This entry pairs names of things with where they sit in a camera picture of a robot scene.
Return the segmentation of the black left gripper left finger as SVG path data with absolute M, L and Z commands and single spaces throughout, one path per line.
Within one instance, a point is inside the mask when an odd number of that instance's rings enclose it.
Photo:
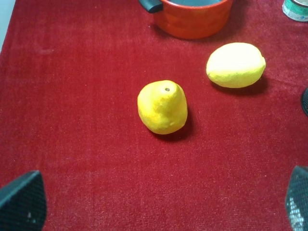
M 41 231 L 47 202 L 40 171 L 29 171 L 0 189 L 0 229 Z

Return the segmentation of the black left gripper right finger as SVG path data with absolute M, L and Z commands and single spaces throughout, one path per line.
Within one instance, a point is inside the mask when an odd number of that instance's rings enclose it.
M 308 167 L 295 166 L 293 169 L 285 210 L 293 231 L 308 231 Z

